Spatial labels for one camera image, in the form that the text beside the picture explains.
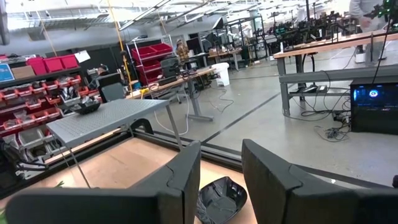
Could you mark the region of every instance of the concrete floor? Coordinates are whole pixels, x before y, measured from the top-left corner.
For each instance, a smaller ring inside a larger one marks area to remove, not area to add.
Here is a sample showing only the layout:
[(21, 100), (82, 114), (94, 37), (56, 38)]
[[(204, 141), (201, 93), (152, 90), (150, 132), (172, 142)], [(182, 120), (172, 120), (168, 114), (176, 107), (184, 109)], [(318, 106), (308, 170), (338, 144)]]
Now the concrete floor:
[[(397, 61), (397, 42), (388, 42), (386, 61), (382, 65)], [(315, 56), (316, 70), (342, 69), (348, 63), (354, 49), (334, 50)], [(287, 73), (295, 73), (294, 59), (287, 59)], [(347, 68), (363, 67), (355, 64), (352, 59)], [(305, 71), (311, 71), (310, 59), (306, 59)], [(224, 113), (220, 113), (211, 103), (222, 110), (229, 101), (222, 101), (223, 93), (217, 90), (215, 83), (212, 88), (202, 91), (198, 96), (201, 111), (204, 115), (214, 116), (213, 122), (189, 120), (189, 131), (183, 135), (186, 138), (208, 141), (237, 151), (241, 150), (242, 139), (256, 141), (266, 149), (289, 162), (313, 167), (341, 175), (368, 180), (379, 184), (391, 185), (392, 178), (398, 174), (397, 136), (373, 133), (349, 133), (349, 139), (342, 142), (327, 142), (314, 131), (314, 126), (325, 128), (339, 127), (341, 123), (334, 122), (331, 116), (314, 122), (305, 122), (286, 118), (282, 114), (279, 78), (276, 62), (262, 61), (252, 68), (240, 72), (229, 72), (230, 86), (225, 87), (223, 99), (234, 100)], [(348, 88), (350, 82), (333, 82), (332, 87)], [(290, 101), (292, 117), (300, 118), (302, 108), (310, 109), (299, 99)], [(327, 97), (325, 103), (332, 108), (338, 97)], [(314, 98), (307, 98), (310, 105)], [(323, 97), (317, 98), (316, 109), (324, 110)], [(341, 109), (344, 98), (338, 103)], [(186, 130), (185, 114), (187, 103), (173, 103), (172, 111), (180, 133)], [(322, 118), (322, 115), (307, 119)], [(159, 122), (171, 129), (165, 110), (157, 112)], [(167, 132), (157, 124), (154, 115), (147, 117), (157, 131)]]

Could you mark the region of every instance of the person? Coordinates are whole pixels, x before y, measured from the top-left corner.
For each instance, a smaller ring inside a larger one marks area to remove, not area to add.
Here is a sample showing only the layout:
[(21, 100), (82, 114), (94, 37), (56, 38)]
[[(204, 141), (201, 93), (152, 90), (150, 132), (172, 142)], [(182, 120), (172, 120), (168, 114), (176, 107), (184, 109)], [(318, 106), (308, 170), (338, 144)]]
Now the person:
[(180, 61), (189, 60), (188, 47), (182, 42), (182, 40), (177, 41), (177, 55), (180, 57)]
[(104, 76), (104, 75), (109, 75), (109, 70), (108, 67), (106, 65), (101, 64), (98, 68), (97, 68), (97, 77), (94, 77), (92, 79), (92, 81), (90, 82), (90, 84), (88, 85), (88, 88), (90, 90), (95, 90), (97, 89), (97, 78), (100, 76)]
[[(363, 32), (371, 32), (375, 30), (383, 29), (386, 25), (384, 17), (374, 19), (364, 17), (365, 14), (370, 13), (374, 6), (377, 4), (382, 4), (383, 0), (351, 0), (349, 3), (349, 12), (352, 17), (358, 19), (359, 24)], [(385, 59), (381, 55), (383, 48), (383, 42), (374, 42), (373, 43), (373, 54), (371, 53), (371, 45), (366, 45), (365, 50), (365, 65), (367, 67), (373, 66), (376, 64), (377, 60)]]

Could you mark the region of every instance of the black plastic bowl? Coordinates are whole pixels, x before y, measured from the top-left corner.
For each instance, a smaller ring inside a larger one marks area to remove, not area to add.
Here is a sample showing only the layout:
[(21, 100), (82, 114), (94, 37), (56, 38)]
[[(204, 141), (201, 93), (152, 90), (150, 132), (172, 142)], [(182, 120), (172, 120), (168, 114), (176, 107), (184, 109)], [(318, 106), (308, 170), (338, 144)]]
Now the black plastic bowl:
[(84, 114), (92, 113), (92, 112), (98, 110), (100, 105), (101, 105), (101, 103), (99, 101), (91, 101), (88, 103), (79, 103), (78, 107), (80, 107), (80, 108), (71, 107), (70, 109), (73, 112), (84, 115)]
[(204, 224), (223, 224), (242, 210), (247, 199), (243, 187), (223, 177), (200, 189), (196, 216)]

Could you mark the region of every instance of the table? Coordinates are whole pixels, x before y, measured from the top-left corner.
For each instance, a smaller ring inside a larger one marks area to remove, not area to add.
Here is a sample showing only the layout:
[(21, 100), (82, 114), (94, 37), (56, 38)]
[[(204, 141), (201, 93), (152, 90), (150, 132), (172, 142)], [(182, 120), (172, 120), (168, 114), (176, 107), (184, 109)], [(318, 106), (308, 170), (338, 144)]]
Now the table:
[[(193, 80), (196, 77), (201, 77), (203, 75), (209, 74), (211, 72), (214, 72), (216, 69), (215, 68), (203, 68), (203, 69), (198, 69), (196, 75), (191, 75), (190, 77), (187, 78), (179, 78), (177, 81), (163, 85), (163, 86), (157, 86), (150, 88), (150, 90), (144, 94), (144, 96), (151, 95), (153, 93), (157, 93), (163, 90), (167, 90), (169, 88), (179, 86), (183, 83), (188, 83), (188, 88), (190, 90), (190, 93), (193, 93), (193, 90), (195, 87), (193, 86)], [(139, 99), (141, 95), (138, 96), (127, 96), (127, 99)], [(190, 100), (192, 102), (192, 107), (193, 107), (193, 112), (194, 114), (188, 114), (187, 116), (191, 119), (197, 119), (197, 120), (204, 120), (204, 121), (213, 121), (213, 117), (211, 116), (203, 116), (201, 111), (200, 111), (200, 106), (198, 99), (193, 96), (193, 94), (190, 94)]]
[[(121, 126), (130, 128), (130, 124), (136, 119), (163, 107), (166, 107), (169, 114), (178, 146), (180, 150), (183, 150), (168, 100), (114, 100), (101, 105), (98, 111), (86, 115), (74, 114), (48, 123), (46, 126), (53, 136), (69, 150), (80, 169), (71, 148), (84, 144), (86, 141), (97, 138)], [(86, 179), (85, 181), (87, 186), (90, 187), (88, 181)]]
[[(339, 41), (332, 40), (321, 40), (312, 42), (309, 44), (300, 44), (294, 47), (296, 50), (291, 50), (288, 52), (279, 52), (274, 54), (274, 58), (277, 59), (277, 66), (279, 72), (279, 82), (280, 82), (280, 93), (282, 97), (282, 107), (283, 113), (287, 116), (290, 115), (290, 104), (289, 100), (297, 94), (289, 94), (287, 84), (288, 83), (298, 83), (300, 84), (306, 82), (327, 82), (327, 81), (344, 81), (352, 80), (354, 78), (367, 78), (373, 77), (376, 73), (376, 68), (352, 68), (346, 70), (331, 70), (325, 72), (303, 72), (302, 66), (302, 55), (303, 54), (314, 54), (317, 52), (326, 52), (329, 50), (342, 49), (346, 47), (370, 44), (372, 42), (383, 42), (385, 38), (386, 31), (377, 30), (374, 32), (366, 32), (362, 34), (353, 34), (345, 37), (340, 37)], [(388, 40), (397, 40), (398, 34), (389, 34), (387, 36)], [(285, 58), (294, 56), (296, 61), (296, 71), (295, 74), (286, 74)], [(377, 76), (396, 76), (398, 66), (380, 66)], [(304, 96), (317, 96), (314, 93), (300, 93), (302, 97)], [(336, 96), (336, 93), (327, 93), (326, 96)]]
[(220, 56), (233, 55), (234, 61), (235, 61), (235, 69), (237, 71), (239, 71), (238, 58), (237, 58), (236, 54), (240, 53), (241, 51), (242, 51), (242, 49), (232, 50), (230, 52), (225, 52), (225, 53), (222, 53), (222, 54), (210, 55), (208, 58), (215, 58), (216, 62), (219, 63), (220, 62), (220, 60), (219, 60)]

